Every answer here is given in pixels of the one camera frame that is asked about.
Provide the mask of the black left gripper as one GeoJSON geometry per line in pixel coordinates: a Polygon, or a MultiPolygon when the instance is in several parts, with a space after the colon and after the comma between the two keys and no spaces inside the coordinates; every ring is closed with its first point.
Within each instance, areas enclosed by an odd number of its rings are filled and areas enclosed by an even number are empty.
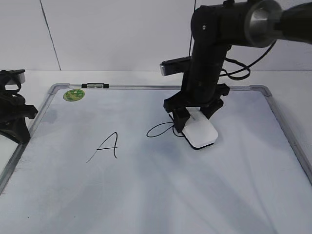
{"type": "Polygon", "coordinates": [[[15,143],[28,143],[30,133],[25,117],[34,119],[38,110],[34,105],[26,105],[19,94],[21,84],[5,85],[9,80],[7,71],[0,71],[0,134],[15,143]]]}

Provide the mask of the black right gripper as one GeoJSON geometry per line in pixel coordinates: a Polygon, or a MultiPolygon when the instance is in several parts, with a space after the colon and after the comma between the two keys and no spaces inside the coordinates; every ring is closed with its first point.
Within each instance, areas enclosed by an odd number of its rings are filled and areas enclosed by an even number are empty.
{"type": "Polygon", "coordinates": [[[188,107],[200,107],[201,113],[210,119],[212,115],[223,107],[222,96],[229,94],[230,88],[226,84],[212,84],[207,87],[197,86],[189,90],[181,89],[172,97],[165,99],[163,107],[167,113],[173,113],[174,127],[178,133],[190,118],[188,107]]]}

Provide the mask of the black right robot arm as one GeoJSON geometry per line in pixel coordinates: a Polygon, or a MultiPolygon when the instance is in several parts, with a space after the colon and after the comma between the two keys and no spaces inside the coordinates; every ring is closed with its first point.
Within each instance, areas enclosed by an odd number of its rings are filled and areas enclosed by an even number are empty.
{"type": "Polygon", "coordinates": [[[233,45],[264,48],[278,39],[311,43],[312,5],[303,3],[287,10],[274,0],[226,0],[220,5],[203,5],[191,18],[194,39],[188,57],[163,61],[161,73],[183,74],[180,91],[164,100],[181,133],[190,118],[188,108],[198,107],[210,118],[223,106],[222,96],[230,89],[218,80],[226,54],[233,45]]]}

